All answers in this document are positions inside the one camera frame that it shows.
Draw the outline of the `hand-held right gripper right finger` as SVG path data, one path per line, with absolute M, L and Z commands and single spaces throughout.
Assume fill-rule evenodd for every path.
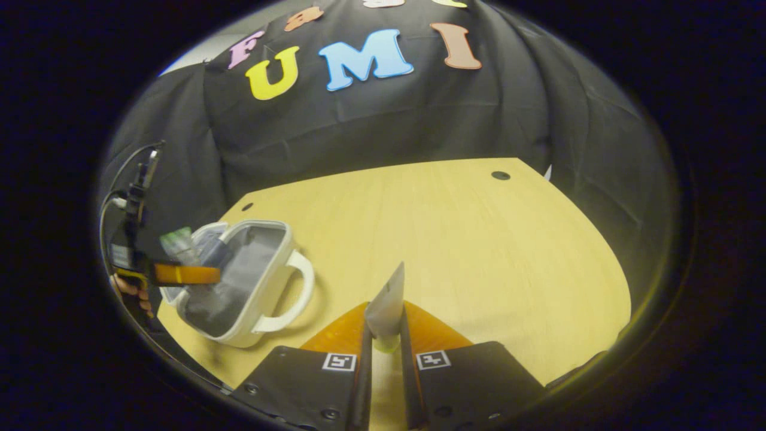
M 410 429 L 498 430 L 546 392 L 503 344 L 470 341 L 410 301 L 400 352 Z

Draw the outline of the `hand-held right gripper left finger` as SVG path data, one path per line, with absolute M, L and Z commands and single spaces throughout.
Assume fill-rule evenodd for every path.
M 295 430 L 367 430 L 372 334 L 366 308 L 354 306 L 299 347 L 274 347 L 233 398 Z

